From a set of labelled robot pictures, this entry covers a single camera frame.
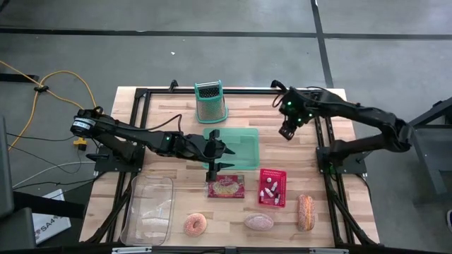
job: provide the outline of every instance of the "red plastic basket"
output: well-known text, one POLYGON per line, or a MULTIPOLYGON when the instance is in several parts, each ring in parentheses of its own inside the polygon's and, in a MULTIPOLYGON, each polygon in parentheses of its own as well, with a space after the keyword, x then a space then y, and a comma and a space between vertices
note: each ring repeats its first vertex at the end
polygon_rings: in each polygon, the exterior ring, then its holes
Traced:
POLYGON ((285 171, 274 170, 274 169, 261 169, 261 174, 259 177, 259 189, 257 191, 257 200, 261 205, 270 205, 273 207, 285 207, 285 182, 287 180, 287 173, 285 171), (273 195, 272 198, 267 194, 265 188, 271 189, 275 181, 278 182, 278 186, 276 186, 275 193, 281 194, 280 201, 277 205, 275 205, 276 195, 273 195), (263 191, 263 201, 261 201, 261 196, 259 195, 263 191))

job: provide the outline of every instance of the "gray floor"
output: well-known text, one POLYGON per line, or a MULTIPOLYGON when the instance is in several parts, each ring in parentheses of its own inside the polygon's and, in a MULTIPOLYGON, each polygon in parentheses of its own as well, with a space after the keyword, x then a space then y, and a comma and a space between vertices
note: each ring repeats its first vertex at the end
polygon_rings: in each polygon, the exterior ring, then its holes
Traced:
MULTIPOLYGON (((318 0, 324 32, 450 34, 448 0, 318 0)), ((12 1, 0 13, 0 25, 30 28, 118 30, 207 30, 315 32, 309 0, 284 1, 12 1)), ((353 102, 381 107, 407 121, 452 95, 452 41, 326 40, 334 86, 353 102)), ((317 39, 238 37, 101 37, 0 35, 0 59, 44 76, 66 69, 89 82, 107 112, 117 86, 169 85, 221 79, 226 86, 286 85, 325 87, 317 39)), ((0 66, 0 72, 10 72, 0 66)), ((91 107, 83 84, 57 76, 48 85, 58 95, 91 107)), ((18 133, 28 119, 32 85, 2 83, 0 112, 8 130, 18 133)), ((77 109, 42 95, 26 133, 69 137, 77 109)), ((355 124, 358 137, 376 133, 355 124)), ((60 164, 78 161, 70 142, 21 140, 19 148, 60 164)), ((11 153, 13 182, 50 167, 19 151, 11 153)), ((413 207, 429 191, 414 151, 374 152, 366 159, 373 208, 381 242, 387 246, 452 253, 445 212, 452 204, 413 207)), ((75 171, 77 167, 67 167, 75 171)), ((74 175, 59 170, 29 183, 77 181, 92 177, 92 166, 74 175)), ((34 194, 51 185, 24 188, 34 194)))

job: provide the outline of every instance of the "teal grater handle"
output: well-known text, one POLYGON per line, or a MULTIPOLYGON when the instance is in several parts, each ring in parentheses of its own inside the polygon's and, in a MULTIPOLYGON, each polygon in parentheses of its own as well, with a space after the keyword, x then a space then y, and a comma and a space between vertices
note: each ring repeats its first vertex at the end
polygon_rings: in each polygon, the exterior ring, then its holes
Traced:
POLYGON ((200 83, 200 84, 195 83, 195 95, 196 95, 196 99, 198 101, 200 101, 200 102, 213 101, 213 100, 216 100, 216 99, 223 98, 223 84, 221 83, 221 80, 219 80, 218 82, 209 82, 209 83, 200 83), (218 96, 209 97, 209 98, 201 97, 199 95, 199 88, 198 87, 199 86, 204 86, 204 85, 215 85, 215 86, 218 86, 219 87, 219 91, 220 91, 218 93, 218 96))

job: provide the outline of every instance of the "wooden table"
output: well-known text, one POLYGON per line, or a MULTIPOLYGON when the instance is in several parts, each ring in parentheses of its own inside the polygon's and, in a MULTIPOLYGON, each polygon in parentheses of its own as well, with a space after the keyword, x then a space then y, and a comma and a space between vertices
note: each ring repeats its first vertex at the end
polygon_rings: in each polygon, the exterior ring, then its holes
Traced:
MULTIPOLYGON (((129 122, 136 87, 118 87, 112 116, 129 122)), ((332 92, 345 99, 343 89, 332 92)), ((194 95, 156 95, 150 100, 147 127, 156 126, 176 114, 182 114, 182 130, 199 133, 206 127, 250 127, 259 131, 259 150, 262 168, 280 169, 287 172, 287 204, 275 209, 258 205, 256 192, 259 170, 227 171, 220 174, 245 175, 245 199, 215 199, 205 197, 206 170, 200 162, 159 157, 149 150, 145 154, 142 174, 168 176, 174 181, 175 204, 171 236, 167 246, 253 246, 253 247, 309 247, 334 246, 331 223, 326 201, 325 184, 317 169, 315 148, 317 146, 314 121, 299 128, 295 137, 287 142, 278 130, 283 116, 272 108, 274 95, 225 95, 230 112, 226 121, 203 125, 195 117, 194 95), (312 231, 297 230, 297 197, 310 195, 316 206, 316 225, 312 231), (200 212, 206 216, 208 226, 204 234, 190 238, 183 233, 182 225, 187 215, 200 212), (262 212, 273 218, 270 231, 253 231, 247 228, 245 216, 262 212)), ((355 132, 350 120, 332 118, 335 137, 354 140, 355 132)), ((163 131, 177 129, 177 121, 161 128, 163 131)), ((112 208, 118 173, 107 173, 93 186, 80 240, 86 240, 103 223, 112 208)), ((378 234, 366 186, 354 175, 343 177, 348 206, 351 214, 369 235, 378 242, 378 234)), ((341 236, 345 239, 342 216, 337 210, 341 236)), ((123 212, 118 217, 115 239, 120 234, 123 212)))

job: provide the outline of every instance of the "pink frosted donut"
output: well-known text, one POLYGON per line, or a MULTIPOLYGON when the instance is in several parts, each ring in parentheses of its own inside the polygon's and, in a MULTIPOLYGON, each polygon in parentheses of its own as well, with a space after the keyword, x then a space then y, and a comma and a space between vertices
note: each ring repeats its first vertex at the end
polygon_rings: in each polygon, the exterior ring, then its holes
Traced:
POLYGON ((202 214, 190 214, 184 222, 184 233, 187 236, 200 236, 207 227, 207 220, 202 214))

